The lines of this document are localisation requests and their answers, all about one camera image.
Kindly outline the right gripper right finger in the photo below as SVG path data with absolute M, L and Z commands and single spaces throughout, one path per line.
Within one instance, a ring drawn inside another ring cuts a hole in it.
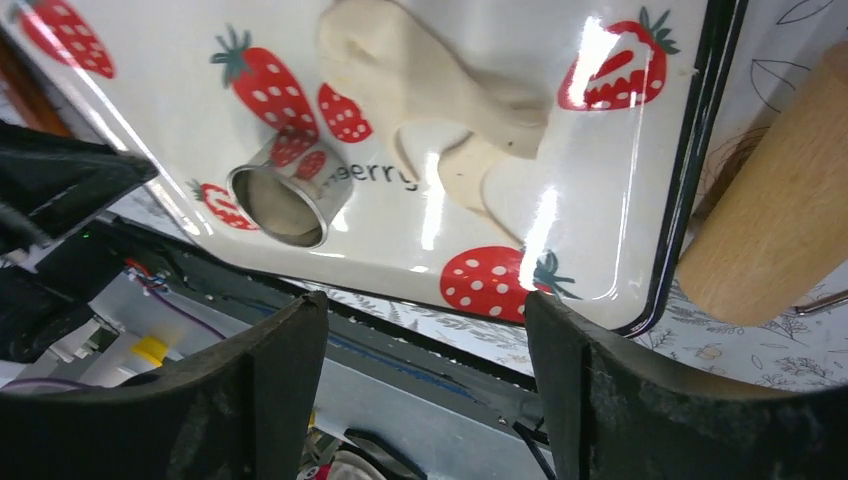
M 843 479 L 847 390 L 711 374 L 531 293 L 525 326 L 561 479 Z

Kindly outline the strawberry pattern white tray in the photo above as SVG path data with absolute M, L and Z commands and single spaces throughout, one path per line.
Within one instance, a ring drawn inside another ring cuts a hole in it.
M 1 30 L 227 262 L 502 322 L 541 290 L 623 335 L 655 323 L 746 3 L 392 1 L 548 110 L 536 158 L 484 181 L 507 237 L 442 187 L 462 127 L 403 128 L 410 179 L 325 82 L 336 2 L 5 1 Z

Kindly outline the small dough piece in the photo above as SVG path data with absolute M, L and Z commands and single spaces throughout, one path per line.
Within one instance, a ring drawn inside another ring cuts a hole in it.
M 447 121 L 465 135 L 443 150 L 437 174 L 446 195 L 502 235 L 483 185 L 509 158 L 533 160 L 547 128 L 546 106 L 497 77 L 470 73 L 436 36 L 392 1 L 338 1 L 320 17 L 316 48 L 325 82 L 354 101 L 400 173 L 420 175 L 400 133 Z

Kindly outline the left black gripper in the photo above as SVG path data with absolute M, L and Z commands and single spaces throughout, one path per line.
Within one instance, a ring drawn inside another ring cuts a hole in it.
M 157 175 L 102 144 L 1 124 L 1 244 L 47 246 Z M 32 363 L 88 322 L 89 303 L 125 268 L 125 232 L 95 221 L 33 268 L 1 270 L 1 359 Z

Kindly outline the wooden dough roller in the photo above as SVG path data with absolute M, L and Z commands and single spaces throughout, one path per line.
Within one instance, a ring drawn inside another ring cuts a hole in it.
M 847 259 L 847 44 L 830 47 L 677 267 L 718 321 L 762 325 Z

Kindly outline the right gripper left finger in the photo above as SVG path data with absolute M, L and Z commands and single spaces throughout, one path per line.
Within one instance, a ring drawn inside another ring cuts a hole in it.
M 293 479 L 329 333 L 324 293 L 113 388 L 1 398 L 5 479 Z

